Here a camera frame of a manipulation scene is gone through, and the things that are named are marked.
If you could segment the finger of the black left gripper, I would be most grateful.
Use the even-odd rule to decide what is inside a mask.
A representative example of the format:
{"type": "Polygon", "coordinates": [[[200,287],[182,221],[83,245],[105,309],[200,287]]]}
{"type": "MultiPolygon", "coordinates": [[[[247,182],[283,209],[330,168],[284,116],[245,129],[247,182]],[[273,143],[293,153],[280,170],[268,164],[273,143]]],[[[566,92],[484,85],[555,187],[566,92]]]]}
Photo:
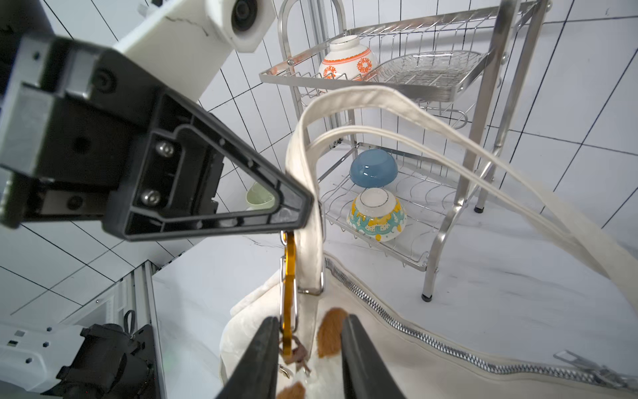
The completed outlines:
{"type": "Polygon", "coordinates": [[[106,233],[127,241],[277,233],[302,229],[313,206],[301,183],[219,119],[166,89],[157,97],[146,133],[131,141],[101,222],[106,233]],[[262,210],[219,210],[225,160],[272,193],[275,203],[262,210]]]}

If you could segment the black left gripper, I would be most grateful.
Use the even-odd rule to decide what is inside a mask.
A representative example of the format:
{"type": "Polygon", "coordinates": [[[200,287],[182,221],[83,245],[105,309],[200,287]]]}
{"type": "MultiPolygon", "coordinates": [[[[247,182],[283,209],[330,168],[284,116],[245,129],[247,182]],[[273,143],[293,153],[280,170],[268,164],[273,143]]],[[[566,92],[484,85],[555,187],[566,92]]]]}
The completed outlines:
{"type": "Polygon", "coordinates": [[[1,222],[101,219],[164,83],[118,51],[1,37],[1,222]]]}

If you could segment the brown white plush dog charm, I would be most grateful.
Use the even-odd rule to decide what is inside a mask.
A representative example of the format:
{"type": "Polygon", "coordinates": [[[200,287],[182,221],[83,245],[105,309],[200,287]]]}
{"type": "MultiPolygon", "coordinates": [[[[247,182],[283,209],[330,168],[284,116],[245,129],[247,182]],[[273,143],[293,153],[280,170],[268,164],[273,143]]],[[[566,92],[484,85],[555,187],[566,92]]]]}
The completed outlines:
{"type": "Polygon", "coordinates": [[[342,329],[348,312],[329,309],[315,336],[310,365],[277,393],[277,398],[345,398],[342,371],[342,329]]]}

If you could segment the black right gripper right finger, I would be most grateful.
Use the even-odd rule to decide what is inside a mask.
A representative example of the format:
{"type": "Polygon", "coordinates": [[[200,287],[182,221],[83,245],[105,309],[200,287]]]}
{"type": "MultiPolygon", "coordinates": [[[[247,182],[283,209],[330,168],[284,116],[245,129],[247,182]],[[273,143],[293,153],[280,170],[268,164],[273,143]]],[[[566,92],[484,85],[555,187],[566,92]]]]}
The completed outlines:
{"type": "Polygon", "coordinates": [[[354,314],[343,322],[341,342],[345,398],[405,398],[354,314]]]}

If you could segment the orange carabiner clip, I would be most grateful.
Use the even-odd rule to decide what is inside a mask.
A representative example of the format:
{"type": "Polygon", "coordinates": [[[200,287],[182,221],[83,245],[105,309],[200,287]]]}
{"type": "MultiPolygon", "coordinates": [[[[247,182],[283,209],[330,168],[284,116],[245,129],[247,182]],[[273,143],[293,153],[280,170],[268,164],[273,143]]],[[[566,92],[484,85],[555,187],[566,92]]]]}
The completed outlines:
{"type": "Polygon", "coordinates": [[[297,311],[297,248],[294,232],[282,232],[284,256],[281,266],[280,330],[282,334],[282,357],[291,360],[293,338],[298,325],[297,311]]]}

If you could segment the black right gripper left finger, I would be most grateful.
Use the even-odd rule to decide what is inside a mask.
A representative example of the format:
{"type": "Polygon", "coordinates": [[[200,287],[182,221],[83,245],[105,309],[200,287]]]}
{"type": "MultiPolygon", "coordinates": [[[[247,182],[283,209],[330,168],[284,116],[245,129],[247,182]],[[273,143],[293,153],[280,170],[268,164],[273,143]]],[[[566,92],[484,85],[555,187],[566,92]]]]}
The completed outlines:
{"type": "Polygon", "coordinates": [[[264,319],[217,399],[275,398],[278,340],[279,321],[275,317],[264,319]]]}

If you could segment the cream canvas tote bag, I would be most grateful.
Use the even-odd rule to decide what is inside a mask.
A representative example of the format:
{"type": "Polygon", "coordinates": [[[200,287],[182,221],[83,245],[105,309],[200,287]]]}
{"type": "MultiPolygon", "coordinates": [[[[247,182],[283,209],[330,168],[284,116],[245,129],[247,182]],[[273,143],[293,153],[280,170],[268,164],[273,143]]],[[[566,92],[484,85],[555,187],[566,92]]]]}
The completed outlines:
{"type": "Polygon", "coordinates": [[[455,228],[433,303],[417,277],[348,239],[320,264],[313,217],[298,232],[302,340],[331,309],[356,316],[408,398],[634,398],[637,395],[637,161],[576,157],[566,189],[507,169],[500,208],[455,228]]]}

